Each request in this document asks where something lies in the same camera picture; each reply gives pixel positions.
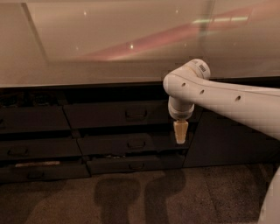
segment drawer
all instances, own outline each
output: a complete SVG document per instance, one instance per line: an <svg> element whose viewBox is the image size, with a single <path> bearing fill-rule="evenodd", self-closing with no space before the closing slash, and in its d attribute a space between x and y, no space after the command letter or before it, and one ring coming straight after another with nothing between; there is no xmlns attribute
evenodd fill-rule
<svg viewBox="0 0 280 224"><path fill-rule="evenodd" d="M0 134L69 129L62 107L0 108Z"/></svg>
<svg viewBox="0 0 280 224"><path fill-rule="evenodd" d="M0 142L0 160L77 157L81 152L73 139Z"/></svg>
<svg viewBox="0 0 280 224"><path fill-rule="evenodd" d="M87 162L92 174L109 172L140 172L163 169L178 169L184 163L184 156L145 156L122 158L93 158Z"/></svg>
<svg viewBox="0 0 280 224"><path fill-rule="evenodd" d="M188 143L189 141L181 145L176 144L173 132L89 136L78 139L83 155L125 156L127 153L144 151L186 150Z"/></svg>
<svg viewBox="0 0 280 224"><path fill-rule="evenodd" d="M85 164L58 164L34 167L0 168L0 183L89 177Z"/></svg>
<svg viewBox="0 0 280 224"><path fill-rule="evenodd" d="M64 106L73 129L168 123L167 101L129 101Z"/></svg>

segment floor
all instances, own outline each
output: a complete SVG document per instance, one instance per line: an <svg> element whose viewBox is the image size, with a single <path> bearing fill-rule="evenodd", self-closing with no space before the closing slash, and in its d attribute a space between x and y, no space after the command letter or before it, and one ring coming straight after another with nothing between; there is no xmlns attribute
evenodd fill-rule
<svg viewBox="0 0 280 224"><path fill-rule="evenodd" d="M2 223L257 223L272 164L0 185Z"/></svg>

